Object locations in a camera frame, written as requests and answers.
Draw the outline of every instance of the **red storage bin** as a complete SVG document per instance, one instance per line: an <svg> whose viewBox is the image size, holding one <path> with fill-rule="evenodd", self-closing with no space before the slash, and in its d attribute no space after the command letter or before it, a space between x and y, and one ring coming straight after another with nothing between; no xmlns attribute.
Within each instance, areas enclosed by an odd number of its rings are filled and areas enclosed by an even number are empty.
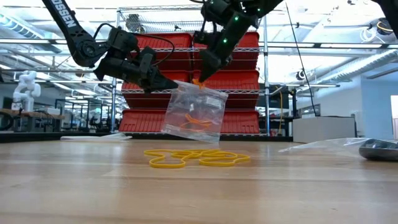
<svg viewBox="0 0 398 224"><path fill-rule="evenodd" d="M199 78L200 71L193 72L193 78ZM214 90L259 90L259 72L257 70L220 70L205 81L207 88ZM258 94L229 94L227 109L254 109Z"/></svg>
<svg viewBox="0 0 398 224"><path fill-rule="evenodd" d="M158 133L166 110L124 110L120 132ZM259 134L259 113L248 110L225 111L221 133Z"/></svg>
<svg viewBox="0 0 398 224"><path fill-rule="evenodd" d="M259 48L259 34L257 32L247 32L237 47L244 48ZM206 48L202 44L193 44L193 48ZM225 66L224 70L251 70L256 69L257 60L260 52L233 52L232 62ZM199 52L193 54L193 69L201 70L203 62L201 60Z"/></svg>
<svg viewBox="0 0 398 224"><path fill-rule="evenodd" d="M188 33L181 34L151 34L157 37L162 37L173 42L176 49L192 48L192 36ZM143 49L146 46L153 49L171 49L170 43L164 40L155 39L152 37L137 36L138 46ZM162 60L169 52L158 52L156 59ZM192 70L192 53L191 52L174 52L165 62L159 65L160 70Z"/></svg>
<svg viewBox="0 0 398 224"><path fill-rule="evenodd" d="M162 74L171 80L190 81L190 73L186 71L162 71ZM125 82L122 85L122 90L140 90L140 88L136 84ZM130 108L167 108L171 94L123 93L123 96Z"/></svg>

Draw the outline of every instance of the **ceiling duct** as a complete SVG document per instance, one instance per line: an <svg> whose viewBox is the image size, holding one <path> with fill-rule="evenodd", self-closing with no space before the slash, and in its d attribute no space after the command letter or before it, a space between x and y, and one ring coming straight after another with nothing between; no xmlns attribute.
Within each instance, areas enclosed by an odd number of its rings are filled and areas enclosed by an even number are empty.
<svg viewBox="0 0 398 224"><path fill-rule="evenodd" d="M7 14L3 7L0 7L0 26L12 30L27 39L44 39L46 35L53 35L46 31L37 30L30 26L26 21ZM36 48L54 53L62 52L62 50L50 44L36 45Z"/></svg>
<svg viewBox="0 0 398 224"><path fill-rule="evenodd" d="M357 75L379 68L398 58L398 50L388 50L368 58L359 58L324 75L317 84L345 82Z"/></svg>

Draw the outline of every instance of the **ceiling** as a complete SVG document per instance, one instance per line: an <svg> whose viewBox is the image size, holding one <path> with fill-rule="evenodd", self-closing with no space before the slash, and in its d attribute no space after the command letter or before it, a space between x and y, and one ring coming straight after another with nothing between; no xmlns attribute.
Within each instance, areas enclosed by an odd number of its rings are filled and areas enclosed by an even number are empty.
<svg viewBox="0 0 398 224"><path fill-rule="evenodd" d="M80 21L83 28L91 35L94 34L97 27L103 23L116 23L116 10L119 7L137 7L137 6L155 6L161 2L163 5L192 5L188 0L146 0L142 1L98 1L98 0L67 0L68 5L75 10L76 17ZM358 0L355 5L349 5L347 0L338 1L314 1L300 0L287 1L289 4L292 21L296 26L295 35L299 42L334 42L334 43L395 43L394 35L375 35L372 33L375 29L367 31L371 22L377 21L380 17L384 17L380 7L367 0ZM42 1L39 0L2 0L0 3L0 12L11 15L12 17L22 21L33 30L43 34L46 38L63 38L63 34L57 27L50 14L44 8ZM161 31L166 32L173 29L174 24L179 24L186 31L197 29L197 25L201 24L202 17L199 11L139 11L130 9L123 11L123 16L128 17L129 14L139 13L140 23L145 26L147 32ZM260 41L264 41L263 27L257 30L260 34ZM104 27L99 33L98 39L106 39L109 29ZM23 38L20 34L15 33L7 28L0 26L0 36L2 38ZM273 42L293 42L292 28L290 26L289 17L286 13L284 2L279 4L270 14L267 15L267 39ZM26 45L9 45L8 47L17 49L21 52L28 53L31 57L40 60L46 64L53 63L60 68L79 68L69 57L68 49L65 45L56 45L62 52L54 54L48 50L33 49ZM301 70L302 64L297 56L295 49L279 49L283 55L277 55L277 52L270 52L269 62L269 81L274 83L292 83L296 82L295 74ZM360 57L368 57L369 55L378 53L375 50L302 50L303 65L307 73L313 77L321 75L336 69L340 65L344 65L355 57L353 53ZM7 66L11 68L19 68L22 65L29 65L34 68L43 68L42 63L32 62L21 56L10 56L10 52L2 49L0 45L0 57L7 57L9 61ZM260 56L257 63L260 70L260 82L264 81L264 57ZM54 78L64 78L67 80L95 80L93 74L87 74L82 78L76 76L75 73L51 74ZM84 88L92 90L96 85L84 84ZM76 85L69 85L71 88L78 88Z"/></svg>

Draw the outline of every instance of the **wall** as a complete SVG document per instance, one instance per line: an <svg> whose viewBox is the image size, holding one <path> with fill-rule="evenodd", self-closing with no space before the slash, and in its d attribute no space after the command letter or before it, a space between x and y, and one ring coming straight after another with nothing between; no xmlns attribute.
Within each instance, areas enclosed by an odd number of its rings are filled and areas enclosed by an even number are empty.
<svg viewBox="0 0 398 224"><path fill-rule="evenodd" d="M358 134L363 135L361 77L339 84L341 86L338 88L321 88L315 93L313 102L315 105L320 104L321 116L351 116L354 113ZM297 109L306 106L311 106L310 98L297 98Z"/></svg>
<svg viewBox="0 0 398 224"><path fill-rule="evenodd" d="M39 84L42 87L42 92L40 97L35 98L35 103L44 103L47 105L55 106L55 99L65 99L65 93L63 91L59 91L54 87L44 87L43 85L41 85L41 83ZM12 98L12 94L14 93L14 89L16 86L17 85L0 84L0 108L2 108L4 97Z"/></svg>
<svg viewBox="0 0 398 224"><path fill-rule="evenodd" d="M361 85L366 137L393 139L391 95L398 95L398 82L364 79Z"/></svg>

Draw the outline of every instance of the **plastic bag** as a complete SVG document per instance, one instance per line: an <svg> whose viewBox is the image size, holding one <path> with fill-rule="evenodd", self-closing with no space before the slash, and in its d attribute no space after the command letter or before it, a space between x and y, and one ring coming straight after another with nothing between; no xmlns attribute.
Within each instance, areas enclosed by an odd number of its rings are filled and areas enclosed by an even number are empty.
<svg viewBox="0 0 398 224"><path fill-rule="evenodd" d="M179 82L172 93L163 133L218 143L228 94Z"/></svg>
<svg viewBox="0 0 398 224"><path fill-rule="evenodd" d="M363 157L372 161L398 161L398 142L370 138L342 138L312 142L280 150L289 154L327 153Z"/></svg>
<svg viewBox="0 0 398 224"><path fill-rule="evenodd" d="M79 142L118 142L131 139L123 133L109 134L107 136L62 136L61 141L79 141Z"/></svg>

